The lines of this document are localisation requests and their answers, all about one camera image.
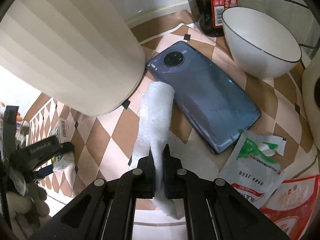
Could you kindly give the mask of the red white snack bag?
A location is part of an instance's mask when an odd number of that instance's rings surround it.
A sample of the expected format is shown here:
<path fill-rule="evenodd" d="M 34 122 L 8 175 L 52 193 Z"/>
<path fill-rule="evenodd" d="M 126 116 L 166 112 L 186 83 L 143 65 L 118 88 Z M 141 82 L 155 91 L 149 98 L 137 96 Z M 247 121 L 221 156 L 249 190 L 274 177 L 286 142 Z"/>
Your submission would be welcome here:
<path fill-rule="evenodd" d="M 319 195 L 319 175 L 285 180 L 260 211 L 290 239 L 300 239 Z"/>

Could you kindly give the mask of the torn white green packet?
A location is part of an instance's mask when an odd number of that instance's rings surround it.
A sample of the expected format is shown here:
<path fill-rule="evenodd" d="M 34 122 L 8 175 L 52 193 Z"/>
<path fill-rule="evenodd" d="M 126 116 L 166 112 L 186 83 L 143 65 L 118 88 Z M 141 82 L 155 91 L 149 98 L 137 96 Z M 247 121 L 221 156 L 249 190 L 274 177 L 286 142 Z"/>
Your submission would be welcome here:
<path fill-rule="evenodd" d="M 280 164 L 272 159 L 274 155 L 284 155 L 285 145 L 282 137 L 245 131 L 218 177 L 261 208 L 285 179 Z"/>

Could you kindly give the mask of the dark blue smartphone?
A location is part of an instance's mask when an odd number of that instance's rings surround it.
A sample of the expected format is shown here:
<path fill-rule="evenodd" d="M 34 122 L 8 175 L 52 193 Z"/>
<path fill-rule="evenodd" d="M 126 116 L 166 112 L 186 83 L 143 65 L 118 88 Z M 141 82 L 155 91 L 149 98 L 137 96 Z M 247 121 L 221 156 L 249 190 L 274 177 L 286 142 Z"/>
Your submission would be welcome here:
<path fill-rule="evenodd" d="M 178 41 L 146 63 L 156 81 L 169 84 L 174 100 L 214 154 L 234 145 L 261 117 L 259 107 L 220 67 Z"/>

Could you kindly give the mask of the cream ribbed utensil holder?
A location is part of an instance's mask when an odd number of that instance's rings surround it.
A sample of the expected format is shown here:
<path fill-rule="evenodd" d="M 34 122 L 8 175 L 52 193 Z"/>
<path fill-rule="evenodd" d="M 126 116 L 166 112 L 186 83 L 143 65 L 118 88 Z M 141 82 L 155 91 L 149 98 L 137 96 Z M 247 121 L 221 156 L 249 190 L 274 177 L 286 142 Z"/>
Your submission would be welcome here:
<path fill-rule="evenodd" d="M 1 65 L 88 116 L 130 97 L 145 54 L 108 0 L 1 0 Z"/>

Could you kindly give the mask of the white ceramic bowl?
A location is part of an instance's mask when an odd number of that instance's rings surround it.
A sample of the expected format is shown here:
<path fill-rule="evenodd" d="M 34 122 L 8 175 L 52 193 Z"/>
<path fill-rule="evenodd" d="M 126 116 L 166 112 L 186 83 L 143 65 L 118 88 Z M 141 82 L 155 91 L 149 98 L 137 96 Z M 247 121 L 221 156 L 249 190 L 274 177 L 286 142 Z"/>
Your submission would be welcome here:
<path fill-rule="evenodd" d="M 255 9 L 233 7 L 222 13 L 227 45 L 236 65 L 257 79 L 277 78 L 302 59 L 302 50 L 290 31 Z"/>

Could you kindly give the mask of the pink white electric kettle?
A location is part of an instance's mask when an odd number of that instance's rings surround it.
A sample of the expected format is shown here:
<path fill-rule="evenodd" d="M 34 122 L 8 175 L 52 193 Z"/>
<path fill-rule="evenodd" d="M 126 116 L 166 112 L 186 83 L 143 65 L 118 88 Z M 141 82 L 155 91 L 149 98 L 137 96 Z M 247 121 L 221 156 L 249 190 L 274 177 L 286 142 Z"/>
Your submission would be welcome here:
<path fill-rule="evenodd" d="M 319 148 L 319 50 L 304 70 L 302 95 L 310 131 Z"/>

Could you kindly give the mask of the dark soy sauce bottle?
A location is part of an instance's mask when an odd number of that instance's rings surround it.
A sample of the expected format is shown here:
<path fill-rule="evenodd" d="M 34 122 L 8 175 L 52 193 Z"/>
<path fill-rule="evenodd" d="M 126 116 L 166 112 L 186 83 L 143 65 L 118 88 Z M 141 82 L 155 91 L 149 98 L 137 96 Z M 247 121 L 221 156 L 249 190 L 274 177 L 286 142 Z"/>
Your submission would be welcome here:
<path fill-rule="evenodd" d="M 207 36 L 223 36 L 222 13 L 238 5 L 238 0 L 188 0 L 196 26 Z"/>

